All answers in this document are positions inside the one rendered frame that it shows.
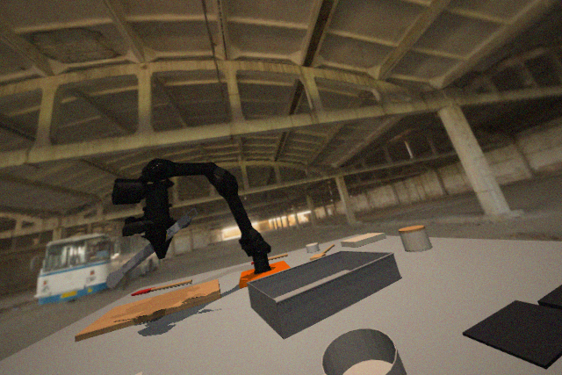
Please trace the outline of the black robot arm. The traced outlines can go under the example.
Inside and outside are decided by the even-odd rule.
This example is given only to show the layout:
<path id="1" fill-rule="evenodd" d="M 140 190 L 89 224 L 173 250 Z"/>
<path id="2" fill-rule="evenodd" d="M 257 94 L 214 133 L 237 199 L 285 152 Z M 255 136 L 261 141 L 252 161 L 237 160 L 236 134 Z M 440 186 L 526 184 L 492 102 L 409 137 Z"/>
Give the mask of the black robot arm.
<path id="1" fill-rule="evenodd" d="M 253 258 L 254 275 L 271 270 L 267 257 L 271 245 L 267 244 L 260 233 L 252 227 L 238 196 L 235 176 L 213 162 L 172 162 L 155 158 L 143 167 L 140 178 L 117 178 L 114 181 L 112 203 L 114 205 L 137 204 L 145 197 L 147 202 L 158 199 L 169 200 L 167 188 L 173 186 L 174 183 L 168 178 L 198 175 L 204 175 L 221 197 L 227 201 L 241 232 L 241 239 L 238 240 L 241 249 Z"/>

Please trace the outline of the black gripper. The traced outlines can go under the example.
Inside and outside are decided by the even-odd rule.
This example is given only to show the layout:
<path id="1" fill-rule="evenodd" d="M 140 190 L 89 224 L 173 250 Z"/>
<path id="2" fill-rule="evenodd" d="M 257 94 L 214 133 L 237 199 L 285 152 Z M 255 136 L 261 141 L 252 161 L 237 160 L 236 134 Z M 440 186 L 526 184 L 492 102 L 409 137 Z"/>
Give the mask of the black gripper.
<path id="1" fill-rule="evenodd" d="M 122 228 L 123 237 L 145 232 L 140 237 L 149 240 L 158 259 L 163 259 L 174 236 L 166 241 L 167 230 L 178 220 L 170 218 L 170 207 L 172 204 L 165 199 L 148 201 L 147 206 L 143 207 L 143 211 L 147 211 L 148 220 L 125 224 Z"/>

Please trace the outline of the grey canister with orange lid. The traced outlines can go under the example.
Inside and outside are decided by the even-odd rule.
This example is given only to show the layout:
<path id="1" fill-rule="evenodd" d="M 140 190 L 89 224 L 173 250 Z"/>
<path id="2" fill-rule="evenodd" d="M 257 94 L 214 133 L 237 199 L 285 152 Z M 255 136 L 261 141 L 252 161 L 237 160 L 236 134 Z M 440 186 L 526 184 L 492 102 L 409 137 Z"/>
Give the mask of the grey canister with orange lid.
<path id="1" fill-rule="evenodd" d="M 399 234 L 406 252 L 422 252 L 432 249 L 424 226 L 405 227 L 399 229 Z"/>

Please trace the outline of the cream short cylinder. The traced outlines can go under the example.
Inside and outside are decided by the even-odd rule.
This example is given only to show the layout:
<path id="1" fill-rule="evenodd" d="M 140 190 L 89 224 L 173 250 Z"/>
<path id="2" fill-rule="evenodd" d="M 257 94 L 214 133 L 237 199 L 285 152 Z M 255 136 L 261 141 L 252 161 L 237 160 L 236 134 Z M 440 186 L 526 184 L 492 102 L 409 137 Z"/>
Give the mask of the cream short cylinder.
<path id="1" fill-rule="evenodd" d="M 318 242 L 307 244 L 306 249 L 307 249 L 307 253 L 313 253 L 320 250 Z"/>

